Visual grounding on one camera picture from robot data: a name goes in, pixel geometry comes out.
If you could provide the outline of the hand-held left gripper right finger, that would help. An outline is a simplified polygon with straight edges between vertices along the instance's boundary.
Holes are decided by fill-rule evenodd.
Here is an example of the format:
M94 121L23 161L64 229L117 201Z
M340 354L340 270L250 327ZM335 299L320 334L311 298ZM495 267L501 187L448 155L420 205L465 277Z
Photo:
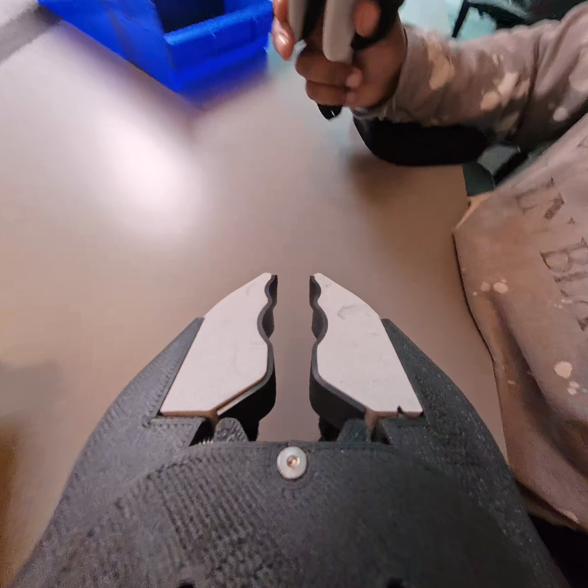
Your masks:
M324 437L351 420L372 432L382 419L424 410L383 320L363 299L322 273L310 276L315 342L309 397Z

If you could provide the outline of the person's right forearm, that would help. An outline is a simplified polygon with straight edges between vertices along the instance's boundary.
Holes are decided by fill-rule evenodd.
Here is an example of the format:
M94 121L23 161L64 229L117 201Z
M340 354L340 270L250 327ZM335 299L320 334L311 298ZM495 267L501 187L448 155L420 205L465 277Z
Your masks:
M396 89L360 119L463 125L532 146L587 114L587 3L561 20L452 41L403 30L406 58Z

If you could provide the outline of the person's right hand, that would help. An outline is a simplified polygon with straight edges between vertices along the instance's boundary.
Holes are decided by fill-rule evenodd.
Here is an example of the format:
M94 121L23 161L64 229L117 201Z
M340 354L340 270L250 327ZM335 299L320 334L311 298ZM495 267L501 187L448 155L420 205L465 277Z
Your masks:
M288 1L273 1L272 43L284 61L295 48L295 35L288 22ZM376 1L359 1L353 13L356 33L376 32L380 8ZM307 96L319 105L372 108L389 99L396 90L406 60L408 40L398 15L386 37L356 52L352 64L329 61L322 52L322 20L299 53L295 69L305 80Z

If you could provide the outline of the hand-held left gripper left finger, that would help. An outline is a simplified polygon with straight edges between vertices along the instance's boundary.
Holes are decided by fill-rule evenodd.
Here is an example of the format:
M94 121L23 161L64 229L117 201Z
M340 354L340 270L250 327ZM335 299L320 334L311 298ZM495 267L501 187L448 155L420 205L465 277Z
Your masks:
M249 439L276 400L277 276L263 273L218 302L202 319L159 412L212 424L236 419Z

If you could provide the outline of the blue storage bin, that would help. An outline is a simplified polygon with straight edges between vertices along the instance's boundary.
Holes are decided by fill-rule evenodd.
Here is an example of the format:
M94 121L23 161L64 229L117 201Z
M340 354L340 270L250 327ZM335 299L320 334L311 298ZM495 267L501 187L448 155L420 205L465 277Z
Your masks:
M271 1L39 1L66 23L184 95L265 69Z

